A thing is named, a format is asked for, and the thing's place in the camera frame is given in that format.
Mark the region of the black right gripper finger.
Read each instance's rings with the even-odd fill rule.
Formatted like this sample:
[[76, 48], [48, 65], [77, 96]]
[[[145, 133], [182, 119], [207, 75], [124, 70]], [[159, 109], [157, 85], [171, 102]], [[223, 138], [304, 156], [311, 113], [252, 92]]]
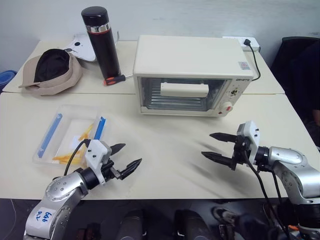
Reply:
[[233, 160], [229, 157], [225, 157], [225, 156], [221, 155], [220, 153], [211, 152], [211, 151], [202, 151], [201, 154], [204, 157], [206, 157], [207, 159], [209, 159], [215, 163], [225, 165], [229, 168], [234, 167]]
[[218, 141], [222, 141], [222, 142], [226, 142], [226, 143], [227, 142], [236, 143], [237, 139], [238, 139], [238, 137], [236, 135], [223, 133], [223, 132], [211, 133], [209, 136], [218, 140]]

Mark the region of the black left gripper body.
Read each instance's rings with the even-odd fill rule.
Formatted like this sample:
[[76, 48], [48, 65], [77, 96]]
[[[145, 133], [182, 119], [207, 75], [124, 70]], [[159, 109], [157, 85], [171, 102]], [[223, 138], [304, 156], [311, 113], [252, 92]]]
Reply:
[[113, 165], [114, 162], [110, 158], [108, 158], [108, 161], [101, 167], [101, 173], [106, 182], [113, 178], [120, 179], [120, 171], [116, 170]]

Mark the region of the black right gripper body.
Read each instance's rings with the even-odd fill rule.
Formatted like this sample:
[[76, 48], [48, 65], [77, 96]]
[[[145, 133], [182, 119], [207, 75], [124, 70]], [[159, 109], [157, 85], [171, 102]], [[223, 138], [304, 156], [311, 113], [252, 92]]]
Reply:
[[237, 164], [243, 165], [248, 163], [248, 151], [250, 144], [251, 141], [248, 137], [237, 137], [231, 158], [231, 169], [233, 171], [236, 169]]

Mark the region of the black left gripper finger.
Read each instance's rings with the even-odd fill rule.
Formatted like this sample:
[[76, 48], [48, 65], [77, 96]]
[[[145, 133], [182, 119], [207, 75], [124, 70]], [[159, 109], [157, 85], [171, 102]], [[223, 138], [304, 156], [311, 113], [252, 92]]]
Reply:
[[132, 174], [140, 165], [142, 159], [137, 159], [129, 163], [124, 170], [120, 172], [120, 179], [124, 180], [127, 178], [130, 174]]
[[111, 155], [118, 153], [123, 147], [125, 147], [125, 143], [117, 143], [111, 146]]

